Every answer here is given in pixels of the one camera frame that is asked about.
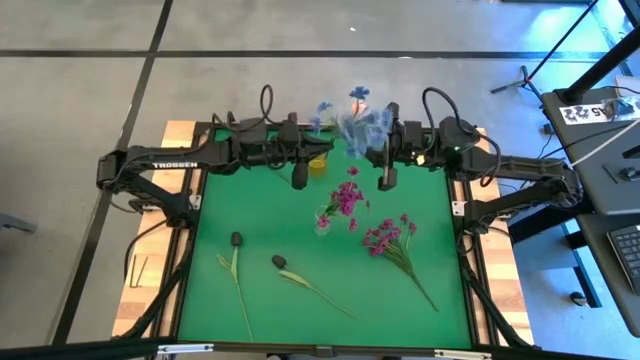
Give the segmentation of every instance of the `small glass vase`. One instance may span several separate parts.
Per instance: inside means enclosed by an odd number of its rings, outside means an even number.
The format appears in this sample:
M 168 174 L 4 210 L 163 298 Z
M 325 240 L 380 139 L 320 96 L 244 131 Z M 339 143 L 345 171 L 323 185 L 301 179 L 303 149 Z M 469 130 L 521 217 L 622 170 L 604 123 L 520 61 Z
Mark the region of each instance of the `small glass vase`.
M 327 224 L 327 226 L 325 226 L 325 227 L 318 226 L 318 220 L 320 219 L 320 216 L 322 214 L 324 214 L 325 210 L 327 210 L 327 206 L 326 205 L 320 205 L 316 209 L 316 228 L 315 228 L 315 232 L 316 232 L 316 235 L 318 235 L 318 236 L 325 236 L 331 230 L 331 224 L 330 223 Z

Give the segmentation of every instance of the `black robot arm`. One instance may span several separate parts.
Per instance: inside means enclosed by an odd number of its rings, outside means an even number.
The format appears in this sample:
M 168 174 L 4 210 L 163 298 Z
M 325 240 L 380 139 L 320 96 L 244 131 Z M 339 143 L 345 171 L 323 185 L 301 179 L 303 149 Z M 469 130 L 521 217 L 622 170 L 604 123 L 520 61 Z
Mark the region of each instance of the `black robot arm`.
M 291 185 L 300 190 L 307 185 L 310 160 L 333 149 L 333 143 L 306 134 L 298 127 L 295 113 L 277 125 L 270 137 L 263 118 L 223 125 L 230 135 L 214 139 L 214 132 L 193 148 L 148 148 L 132 146 L 100 158 L 96 184 L 114 193 L 126 191 L 137 199 L 129 204 L 136 210 L 162 209 L 167 226 L 188 228 L 196 222 L 196 209 L 189 194 L 169 193 L 140 174 L 151 169 L 204 169 L 212 174 L 231 175 L 241 167 L 268 166 L 280 169 L 294 163 Z
M 399 107 L 391 103 L 393 124 L 382 151 L 369 149 L 366 157 L 383 169 L 378 179 L 382 191 L 392 189 L 398 179 L 395 163 L 435 171 L 444 169 L 457 181 L 477 180 L 489 173 L 496 178 L 526 180 L 533 185 L 490 200 L 472 200 L 457 209 L 466 231 L 484 234 L 493 220 L 539 204 L 573 207 L 582 199 L 577 174 L 559 159 L 532 159 L 494 155 L 475 145 L 484 135 L 468 122 L 447 117 L 436 129 L 423 128 L 419 121 L 398 121 Z

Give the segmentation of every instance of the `keyboard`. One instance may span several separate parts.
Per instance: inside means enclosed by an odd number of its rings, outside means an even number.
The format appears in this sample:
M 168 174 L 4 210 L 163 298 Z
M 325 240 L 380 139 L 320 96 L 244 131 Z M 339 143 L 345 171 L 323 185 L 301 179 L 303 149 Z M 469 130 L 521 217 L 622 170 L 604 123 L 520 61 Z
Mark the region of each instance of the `keyboard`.
M 612 231 L 607 235 L 631 289 L 640 295 L 640 225 Z

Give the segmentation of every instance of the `gray floor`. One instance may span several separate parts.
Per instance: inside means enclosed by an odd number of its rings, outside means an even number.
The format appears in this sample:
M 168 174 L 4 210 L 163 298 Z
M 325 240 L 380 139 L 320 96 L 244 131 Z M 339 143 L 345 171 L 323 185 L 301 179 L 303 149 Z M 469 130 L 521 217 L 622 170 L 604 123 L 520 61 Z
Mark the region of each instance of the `gray floor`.
M 0 48 L 146 50 L 162 3 L 4 0 Z M 582 10 L 476 0 L 393 5 L 382 0 L 176 0 L 161 48 L 545 51 Z M 561 50 L 606 51 L 602 18 L 613 24 L 609 35 L 619 38 L 628 31 L 622 22 L 615 25 L 619 10 L 601 15 L 589 15 Z M 0 212 L 39 226 L 34 235 L 0 234 L 0 347 L 46 341 L 97 195 L 96 160 L 119 135 L 142 62 L 0 58 Z M 504 153 L 535 157 L 546 141 L 539 132 L 546 120 L 537 99 L 522 90 L 488 92 L 517 79 L 523 63 L 536 65 L 524 60 L 158 59 L 131 143 L 158 145 L 169 119 L 208 120 L 212 111 L 227 110 L 238 117 L 256 115 L 265 83 L 275 89 L 274 117 L 297 111 L 307 118 L 319 101 L 345 104 L 353 86 L 367 85 L 373 105 L 394 100 L 403 118 L 423 121 L 420 91 L 436 86 L 457 101 L 465 119 L 487 128 Z M 632 70 L 638 64 L 629 63 Z M 589 66 L 588 61 L 553 61 L 535 82 L 541 91 L 567 86 Z M 615 74 L 603 84 L 611 84 Z M 437 118 L 448 115 L 444 103 L 432 102 Z M 553 139 L 547 149 L 558 146 Z M 124 249 L 137 222 L 136 215 L 110 212 L 72 341 L 109 337 Z M 598 279 L 597 267 L 589 269 Z M 571 270 L 521 272 L 536 342 L 557 351 L 634 357 L 640 340 L 626 332 L 601 280 L 596 282 L 603 309 L 578 309 L 563 300 L 576 288 L 571 275 Z

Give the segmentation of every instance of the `green mat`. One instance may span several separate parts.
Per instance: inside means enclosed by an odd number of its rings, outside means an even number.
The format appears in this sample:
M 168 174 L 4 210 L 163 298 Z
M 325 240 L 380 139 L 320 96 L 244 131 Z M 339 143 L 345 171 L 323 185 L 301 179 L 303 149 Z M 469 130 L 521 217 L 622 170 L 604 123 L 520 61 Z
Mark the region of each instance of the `green mat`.
M 218 131 L 218 139 L 226 137 Z M 184 300 L 180 340 L 250 342 L 235 284 L 216 259 L 231 259 L 231 233 L 239 231 L 239 278 L 249 321 L 259 343 L 470 348 L 451 210 L 443 172 L 400 167 L 398 186 L 377 190 L 380 169 L 365 159 L 346 158 L 338 142 L 321 178 L 310 177 L 303 191 L 288 183 L 292 166 L 241 169 L 207 179 L 193 263 Z M 315 212 L 329 193 L 355 177 L 371 203 L 360 226 L 334 219 L 326 236 L 316 235 Z M 362 246 L 369 224 L 409 214 L 418 232 L 410 256 L 418 277 L 439 312 L 391 261 L 371 257 Z M 284 281 L 271 263 L 279 254 L 288 268 L 360 318 L 332 307 L 314 292 Z

